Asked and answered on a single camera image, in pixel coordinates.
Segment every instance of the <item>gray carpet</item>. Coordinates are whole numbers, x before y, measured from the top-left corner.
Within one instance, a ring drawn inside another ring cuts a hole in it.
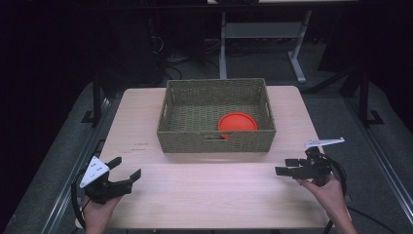
[[[323,81],[332,73],[319,72],[317,67],[324,45],[305,44],[299,60],[308,81],[298,85],[286,52],[293,47],[293,42],[259,42],[259,50],[244,57],[227,57],[228,77],[247,78],[262,77],[267,85],[293,85],[304,90]],[[218,57],[208,58],[208,62],[188,61],[174,66],[182,73],[183,79],[218,78]],[[178,73],[169,70],[172,78]],[[395,233],[413,233],[413,227],[396,199],[391,187],[379,167],[374,150],[364,137],[352,110],[347,103],[357,103],[357,96],[343,99],[338,95],[342,81],[334,83],[316,95],[303,95],[310,116],[319,138],[343,137],[346,142],[324,147],[327,155],[338,161],[346,169],[348,175],[348,194],[351,197],[349,206],[371,215],[386,223]],[[413,192],[411,166],[413,165],[413,136],[403,126],[392,111],[384,94],[374,85],[370,86],[370,109],[377,110],[385,125],[371,126],[370,131],[386,152],[389,161],[396,170],[406,189]],[[92,110],[92,86],[85,88],[79,96],[73,110],[67,117],[55,143],[46,156],[42,167],[27,189],[15,216],[5,233],[42,233],[48,223],[50,213],[54,209],[63,185],[73,170],[79,155],[90,154],[100,139],[105,139],[110,124],[116,114],[122,94],[110,99],[110,107],[104,111],[98,128],[91,124],[81,123],[86,111]],[[56,222],[56,228],[50,233],[70,233],[74,230],[74,214],[71,204],[62,206],[62,217]],[[351,212],[359,233],[389,233],[369,219]],[[152,233],[153,230],[108,230],[107,233]],[[161,233],[212,233],[208,230],[162,230]],[[249,234],[271,233],[270,230],[215,230],[217,234]],[[281,230],[281,233],[322,233],[322,230]]]

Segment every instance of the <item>orange plate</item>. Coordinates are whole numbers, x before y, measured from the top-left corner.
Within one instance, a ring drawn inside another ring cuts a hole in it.
[[[257,124],[251,116],[242,112],[228,113],[219,120],[219,131],[251,131],[257,130]]]

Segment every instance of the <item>table top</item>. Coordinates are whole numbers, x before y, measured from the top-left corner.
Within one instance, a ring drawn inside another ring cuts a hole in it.
[[[299,91],[268,86],[277,133],[268,153],[164,154],[157,125],[165,88],[124,93],[100,160],[122,157],[109,180],[142,169],[109,227],[128,229],[271,229],[324,227],[328,217],[314,196],[288,176],[285,158],[306,158],[318,139]]]

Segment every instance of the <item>black cable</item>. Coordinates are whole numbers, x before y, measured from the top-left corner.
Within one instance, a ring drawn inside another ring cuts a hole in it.
[[[73,229],[73,231],[71,232],[71,234],[75,234],[78,230],[79,230],[79,227],[75,227],[75,229]]]
[[[88,203],[91,201],[91,199],[88,200],[88,202],[86,202],[85,206],[82,207],[82,212],[85,210],[85,207],[88,205]]]
[[[328,161],[330,161],[331,165],[337,171],[338,176],[340,177],[340,184],[341,184],[341,189],[343,191],[343,197],[345,197],[346,193],[347,193],[347,182],[346,182],[347,175],[346,175],[346,171],[344,170],[344,168],[338,162],[332,160],[327,155],[322,154],[322,156],[325,157]],[[325,226],[323,234],[329,233],[332,227],[333,227],[333,221],[330,220],[330,221],[328,221],[327,225]]]
[[[72,199],[73,211],[76,215],[76,218],[78,219],[79,224],[86,230],[86,223],[85,223],[85,220],[83,219],[81,212],[79,211],[79,205],[77,202],[77,181],[79,179],[79,176],[83,174],[85,171],[86,170],[83,169],[78,174],[76,174],[75,178],[72,181],[72,184],[70,185],[70,195]]]
[[[211,61],[211,60],[209,60],[209,59],[206,59],[206,58],[204,58],[204,61],[212,64],[212,65],[219,71],[219,66],[218,66],[217,64],[215,64],[213,61]]]
[[[246,43],[244,40],[238,40],[234,41],[231,44],[228,44],[228,52],[226,53],[226,55],[228,57],[245,57],[252,54],[258,54],[259,51],[260,46],[258,46],[256,43]]]
[[[226,39],[225,40],[225,46],[230,45],[231,43],[233,43],[234,39]],[[206,56],[210,57],[210,56],[217,56],[221,53],[221,43],[219,42],[219,44],[215,45],[212,48],[208,48],[206,49]]]
[[[188,58],[182,58],[182,59],[177,60],[177,61],[170,61],[170,62],[168,62],[168,65],[169,65],[169,66],[172,66],[172,65],[178,65],[178,64],[181,64],[181,63],[187,62],[187,61],[189,61],[189,60],[190,60],[190,58],[189,58],[189,57],[188,57]]]
[[[347,207],[347,209],[349,209],[349,211],[355,212],[355,213],[357,213],[357,214],[359,214],[359,215],[362,215],[362,216],[364,216],[364,217],[369,218],[370,220],[376,222],[377,224],[379,224],[380,226],[382,226],[383,228],[385,228],[385,229],[388,230],[389,232],[395,234],[395,231],[393,231],[388,225],[386,225],[386,224],[384,224],[383,222],[377,220],[376,218],[374,218],[374,217],[372,217],[372,216],[370,216],[370,215],[368,215],[368,214],[365,214],[365,213],[363,213],[363,212],[361,212],[361,211],[358,211],[358,210],[356,210],[356,209],[354,209],[354,208],[351,208],[351,207]]]
[[[206,41],[206,56],[216,56],[219,54],[221,49],[221,41],[216,39],[214,42]]]
[[[180,72],[180,70],[176,69],[175,67],[171,67],[171,66],[165,66],[165,68],[169,68],[169,69],[172,69],[172,70],[175,70],[176,72],[178,72],[179,73],[179,79],[178,80],[182,80],[182,72]],[[167,76],[170,80],[173,80],[172,77],[169,74]]]
[[[329,157],[326,156],[326,155],[323,155],[323,156],[325,156],[325,158],[327,158],[328,160],[330,160],[331,165],[332,165],[332,166],[335,168],[335,170],[337,171],[337,173],[338,173],[338,175],[339,175],[339,177],[340,177],[340,183],[341,183],[341,187],[342,187],[342,190],[343,190],[343,196],[346,196],[346,193],[347,193],[347,175],[346,175],[346,171],[344,170],[344,168],[343,168],[338,162],[332,160],[331,158],[329,158]],[[387,225],[384,224],[383,222],[377,220],[376,218],[374,218],[374,217],[372,217],[372,216],[370,216],[370,215],[368,215],[368,214],[365,214],[365,213],[363,213],[363,212],[361,212],[361,211],[358,211],[358,210],[356,210],[356,209],[354,209],[354,208],[351,208],[351,207],[347,207],[347,209],[348,209],[349,211],[355,212],[355,213],[357,213],[357,214],[359,214],[359,215],[362,215],[362,216],[364,216],[364,217],[369,218],[370,220],[376,222],[377,224],[379,224],[380,226],[382,226],[383,228],[385,228],[385,229],[388,230],[389,232],[395,234],[395,232],[394,232],[389,226],[387,226]],[[332,225],[333,225],[333,222],[332,222],[331,220],[328,221],[327,225],[325,226],[325,229],[324,229],[324,232],[323,232],[323,233],[324,233],[324,234],[327,234],[327,233],[331,230]]]

